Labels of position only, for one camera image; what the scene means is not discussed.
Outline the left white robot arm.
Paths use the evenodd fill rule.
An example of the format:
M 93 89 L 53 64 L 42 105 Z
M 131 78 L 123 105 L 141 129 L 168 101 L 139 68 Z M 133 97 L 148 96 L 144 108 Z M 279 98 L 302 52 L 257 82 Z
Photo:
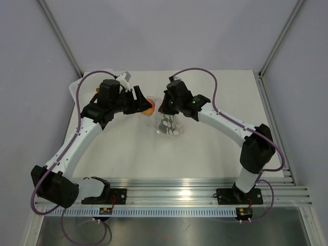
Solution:
M 105 79 L 88 104 L 78 112 L 75 132 L 44 166 L 31 171 L 32 195 L 69 208 L 78 198 L 79 185 L 70 179 L 93 140 L 113 120 L 116 113 L 125 115 L 144 112 L 152 107 L 139 86 L 126 89 L 116 79 Z

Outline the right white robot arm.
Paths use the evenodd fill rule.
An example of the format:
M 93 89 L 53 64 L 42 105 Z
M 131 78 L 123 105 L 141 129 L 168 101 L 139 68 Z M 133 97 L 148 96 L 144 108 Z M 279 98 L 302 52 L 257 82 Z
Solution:
M 251 197 L 251 189 L 257 182 L 258 175 L 276 153 L 272 146 L 270 128 L 261 124 L 254 126 L 227 115 L 213 107 L 210 99 L 198 94 L 192 95 L 180 79 L 170 78 L 164 90 L 164 98 L 159 112 L 166 115 L 182 113 L 184 117 L 208 125 L 233 140 L 241 147 L 240 164 L 242 169 L 235 182 L 233 198 L 244 203 Z

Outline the clear polka dot zip bag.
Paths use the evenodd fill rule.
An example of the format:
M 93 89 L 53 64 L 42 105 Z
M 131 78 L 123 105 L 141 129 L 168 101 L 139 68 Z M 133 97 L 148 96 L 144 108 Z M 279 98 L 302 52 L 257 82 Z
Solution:
M 143 113 L 144 123 L 152 130 L 156 130 L 158 134 L 166 136 L 180 136 L 184 133 L 183 126 L 178 122 L 175 115 L 162 114 L 158 112 L 158 108 L 162 103 L 159 97 L 146 96 L 151 103 L 152 108 Z

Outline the orange peach toy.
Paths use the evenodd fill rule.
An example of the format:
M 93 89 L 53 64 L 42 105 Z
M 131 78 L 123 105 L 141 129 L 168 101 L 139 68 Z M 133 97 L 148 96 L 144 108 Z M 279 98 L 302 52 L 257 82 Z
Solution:
M 146 100 L 151 104 L 151 108 L 143 111 L 142 115 L 151 116 L 153 114 L 153 112 L 155 111 L 155 102 L 151 98 L 146 98 Z

